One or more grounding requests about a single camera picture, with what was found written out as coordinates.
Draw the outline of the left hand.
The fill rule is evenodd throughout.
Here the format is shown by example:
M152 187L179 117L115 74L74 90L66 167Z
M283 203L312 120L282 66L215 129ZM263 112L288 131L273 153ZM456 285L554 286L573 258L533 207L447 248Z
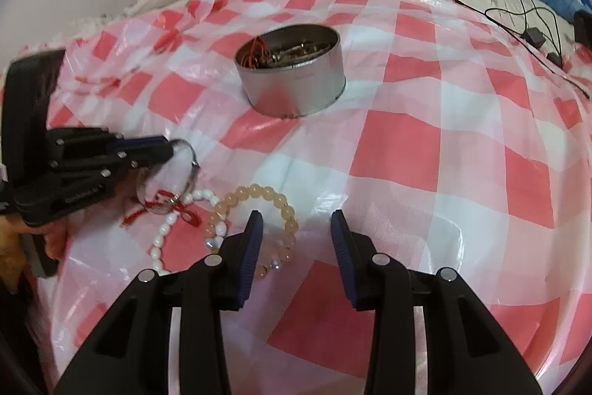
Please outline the left hand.
M15 294L21 278L31 271L32 262L41 250L54 261L63 258L68 238L68 218L32 228L19 214L4 214L0 232L1 282L10 294Z

